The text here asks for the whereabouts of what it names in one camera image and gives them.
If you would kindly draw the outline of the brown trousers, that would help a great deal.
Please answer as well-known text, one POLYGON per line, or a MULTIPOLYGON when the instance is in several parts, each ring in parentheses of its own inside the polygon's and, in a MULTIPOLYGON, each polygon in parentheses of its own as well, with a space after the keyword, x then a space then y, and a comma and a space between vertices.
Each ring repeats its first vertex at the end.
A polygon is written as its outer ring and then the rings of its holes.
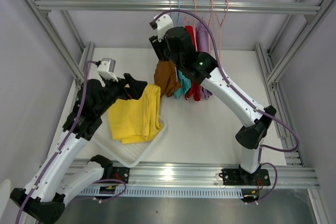
POLYGON ((180 89, 181 82, 177 77, 176 67, 171 61, 159 61, 154 73, 154 84, 161 88, 161 97, 172 97, 180 89))

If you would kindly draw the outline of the yellow trousers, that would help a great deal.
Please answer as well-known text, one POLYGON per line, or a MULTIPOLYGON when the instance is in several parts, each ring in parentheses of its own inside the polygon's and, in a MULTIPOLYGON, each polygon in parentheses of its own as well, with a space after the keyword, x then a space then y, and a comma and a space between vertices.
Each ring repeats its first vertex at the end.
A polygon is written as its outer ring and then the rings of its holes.
POLYGON ((112 138, 122 144, 154 140, 163 129, 159 122, 161 88, 148 84, 138 100, 118 99, 107 111, 112 138))

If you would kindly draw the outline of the teal trousers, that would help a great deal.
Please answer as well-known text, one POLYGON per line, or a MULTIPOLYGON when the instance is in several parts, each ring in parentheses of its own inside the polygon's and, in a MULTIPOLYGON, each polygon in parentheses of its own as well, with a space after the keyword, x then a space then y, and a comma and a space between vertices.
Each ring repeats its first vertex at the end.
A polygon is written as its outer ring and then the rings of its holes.
POLYGON ((179 70, 177 71, 177 77, 181 87, 174 91, 173 97, 175 99, 179 99, 181 96, 185 96, 192 86, 191 80, 185 77, 179 70))

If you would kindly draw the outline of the blue hanger of teal trousers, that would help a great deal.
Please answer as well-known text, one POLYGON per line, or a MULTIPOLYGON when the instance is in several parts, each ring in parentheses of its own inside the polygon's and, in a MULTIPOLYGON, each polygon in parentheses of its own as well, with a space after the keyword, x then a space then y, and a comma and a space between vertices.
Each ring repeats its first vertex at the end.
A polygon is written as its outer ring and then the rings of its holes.
POLYGON ((177 8, 176 9, 178 9, 178 11, 176 12, 176 23, 175 23, 175 25, 176 26, 180 26, 181 24, 180 24, 180 0, 177 0, 177 8))

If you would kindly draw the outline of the pink hanger of yellow trousers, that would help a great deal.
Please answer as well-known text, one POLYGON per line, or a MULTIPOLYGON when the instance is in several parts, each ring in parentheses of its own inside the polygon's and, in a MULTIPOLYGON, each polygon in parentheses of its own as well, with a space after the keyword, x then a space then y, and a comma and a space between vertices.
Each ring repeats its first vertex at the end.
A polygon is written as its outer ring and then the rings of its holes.
POLYGON ((219 26, 219 43, 218 43, 218 56, 221 59, 221 52, 222 52, 222 36, 223 36, 223 26, 224 26, 224 22, 226 20, 228 11, 229 11, 229 1, 225 0, 225 14, 222 18, 222 20, 219 20, 217 14, 215 15, 218 26, 219 26))

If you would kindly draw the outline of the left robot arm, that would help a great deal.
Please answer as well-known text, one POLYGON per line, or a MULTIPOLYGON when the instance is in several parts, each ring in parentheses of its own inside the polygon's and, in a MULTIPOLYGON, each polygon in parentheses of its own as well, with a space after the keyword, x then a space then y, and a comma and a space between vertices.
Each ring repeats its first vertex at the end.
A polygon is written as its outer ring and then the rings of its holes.
POLYGON ((86 79, 53 152, 25 187, 11 192, 10 198, 20 207, 19 212, 27 213, 40 223, 56 223, 70 201, 90 184, 125 185, 114 176, 113 162, 102 155, 92 157, 71 178, 64 179, 64 175, 102 124, 103 114, 117 100, 138 100, 147 85, 128 73, 115 80, 86 79))

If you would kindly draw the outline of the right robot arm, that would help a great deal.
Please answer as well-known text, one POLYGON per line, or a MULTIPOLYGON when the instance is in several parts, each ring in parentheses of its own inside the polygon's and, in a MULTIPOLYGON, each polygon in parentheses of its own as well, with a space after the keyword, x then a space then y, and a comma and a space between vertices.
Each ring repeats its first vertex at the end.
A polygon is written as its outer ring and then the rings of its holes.
POLYGON ((188 79, 218 97, 241 121, 242 127, 235 135, 242 147, 239 182, 252 184, 261 170, 261 144, 272 123, 264 114, 275 115, 276 109, 271 105, 263 108, 235 87, 214 57, 195 49, 185 28, 170 28, 162 38, 152 36, 149 41, 159 60, 173 63, 188 79))

